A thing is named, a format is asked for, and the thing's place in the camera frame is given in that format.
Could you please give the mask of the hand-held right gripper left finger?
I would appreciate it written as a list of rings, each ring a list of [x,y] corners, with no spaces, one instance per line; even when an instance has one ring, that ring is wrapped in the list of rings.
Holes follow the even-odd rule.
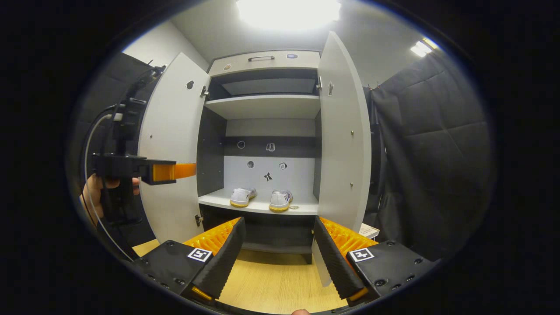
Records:
[[[237,217],[180,243],[168,240],[131,263],[132,269],[186,299],[213,305],[245,241],[245,219]]]

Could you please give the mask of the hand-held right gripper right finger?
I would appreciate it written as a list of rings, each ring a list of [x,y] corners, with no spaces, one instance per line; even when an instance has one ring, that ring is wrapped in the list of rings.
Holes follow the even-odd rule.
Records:
[[[400,292],[438,266],[400,242],[377,242],[323,217],[315,217],[313,232],[326,271],[350,307]]]

